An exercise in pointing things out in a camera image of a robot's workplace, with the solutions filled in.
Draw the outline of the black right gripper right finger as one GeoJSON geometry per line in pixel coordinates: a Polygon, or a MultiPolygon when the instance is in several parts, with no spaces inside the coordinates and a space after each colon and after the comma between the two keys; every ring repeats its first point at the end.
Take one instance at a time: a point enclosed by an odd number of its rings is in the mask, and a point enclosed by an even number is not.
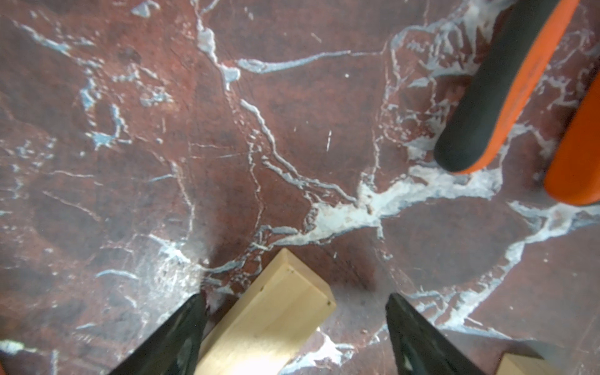
{"type": "Polygon", "coordinates": [[[385,309],[399,374],[483,373],[399,293],[389,295],[385,309]]]}

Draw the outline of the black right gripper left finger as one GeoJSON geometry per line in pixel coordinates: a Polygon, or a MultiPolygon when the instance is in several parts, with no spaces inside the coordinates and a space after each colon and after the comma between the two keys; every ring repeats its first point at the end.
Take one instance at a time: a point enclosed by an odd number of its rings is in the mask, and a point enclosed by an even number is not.
{"type": "Polygon", "coordinates": [[[203,294],[192,295],[110,375],[195,373],[207,320],[203,294]]]}

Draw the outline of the natural wood long block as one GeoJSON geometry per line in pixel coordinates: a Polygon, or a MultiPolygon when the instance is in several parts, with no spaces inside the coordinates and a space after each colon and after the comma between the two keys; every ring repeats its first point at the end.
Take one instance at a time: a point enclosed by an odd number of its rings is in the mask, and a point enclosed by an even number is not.
{"type": "Polygon", "coordinates": [[[506,353],[496,375],[561,375],[562,372],[544,359],[506,353]]]}

